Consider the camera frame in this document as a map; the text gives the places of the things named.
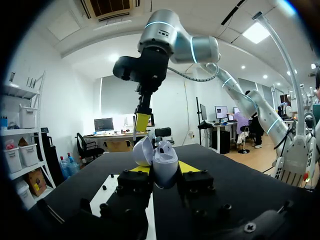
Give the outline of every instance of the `black chair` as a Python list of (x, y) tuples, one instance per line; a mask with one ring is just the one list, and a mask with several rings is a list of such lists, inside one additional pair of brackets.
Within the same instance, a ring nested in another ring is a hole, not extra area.
[(157, 128), (154, 130), (155, 135), (155, 146), (159, 146), (159, 142), (162, 140), (168, 140), (172, 145), (175, 144), (175, 141), (172, 138), (171, 128), (170, 127), (164, 127), (164, 128)]
[(100, 148), (95, 141), (86, 142), (80, 133), (76, 134), (76, 146), (78, 148), (79, 156), (83, 159), (93, 157), (96, 159), (98, 155), (103, 154), (105, 150)]

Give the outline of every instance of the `yellow pad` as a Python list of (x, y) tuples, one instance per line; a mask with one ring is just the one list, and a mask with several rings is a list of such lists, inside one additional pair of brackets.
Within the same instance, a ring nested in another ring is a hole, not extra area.
[(145, 132), (147, 130), (148, 121), (151, 115), (137, 113), (135, 129), (138, 132)]
[(184, 163), (183, 161), (178, 161), (178, 162), (179, 162), (179, 166), (180, 166), (180, 170), (181, 170), (182, 174), (190, 172), (190, 171), (191, 172), (201, 172), (201, 170), (196, 169), (195, 167), (190, 166), (190, 165)]
[(144, 173), (147, 173), (149, 175), (150, 167), (149, 166), (137, 166), (134, 169), (131, 169), (130, 172), (138, 172), (142, 171)]

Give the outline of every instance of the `cardboard box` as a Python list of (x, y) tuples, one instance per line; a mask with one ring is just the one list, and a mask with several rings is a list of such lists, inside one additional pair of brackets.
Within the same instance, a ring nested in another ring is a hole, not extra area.
[(30, 192), (39, 197), (46, 189), (46, 181), (41, 172), (41, 168), (37, 168), (25, 175), (25, 181), (29, 185)]

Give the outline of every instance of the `white storage bin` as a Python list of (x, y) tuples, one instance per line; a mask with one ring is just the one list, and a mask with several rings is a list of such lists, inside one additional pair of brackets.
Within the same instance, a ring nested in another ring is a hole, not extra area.
[(24, 206), (27, 210), (33, 207), (36, 204), (35, 199), (32, 197), (31, 192), (29, 190), (29, 185), (24, 181), (19, 181), (16, 184), (16, 193), (21, 198)]
[(19, 119), (21, 129), (33, 129), (36, 127), (37, 109), (19, 105)]
[(36, 146), (37, 144), (19, 147), (22, 161), (26, 167), (30, 167), (39, 162)]
[(12, 174), (22, 169), (18, 147), (10, 150), (4, 150), (4, 154)]

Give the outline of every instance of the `computer tower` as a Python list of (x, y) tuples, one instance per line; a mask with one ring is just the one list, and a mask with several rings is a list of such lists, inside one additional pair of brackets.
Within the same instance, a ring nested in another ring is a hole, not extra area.
[[(217, 131), (212, 131), (212, 148), (217, 149)], [(220, 153), (230, 152), (230, 132), (220, 131)]]

